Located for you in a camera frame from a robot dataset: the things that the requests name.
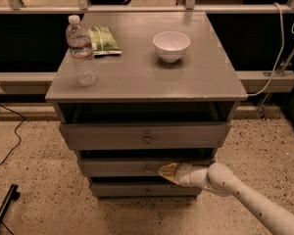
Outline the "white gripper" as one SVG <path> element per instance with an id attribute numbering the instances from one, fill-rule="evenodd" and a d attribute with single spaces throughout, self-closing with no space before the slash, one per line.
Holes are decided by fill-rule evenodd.
<path id="1" fill-rule="evenodd" d="M 161 166 L 158 173 L 169 182 L 183 187 L 205 189 L 210 184 L 206 166 L 171 163 Z"/>

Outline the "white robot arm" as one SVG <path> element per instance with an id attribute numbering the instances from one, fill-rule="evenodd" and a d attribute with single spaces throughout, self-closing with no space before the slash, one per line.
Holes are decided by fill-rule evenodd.
<path id="1" fill-rule="evenodd" d="M 272 235 L 294 235 L 294 214 L 243 183 L 226 165 L 171 163 L 158 173 L 182 186 L 197 187 L 219 196 L 235 197 Z"/>

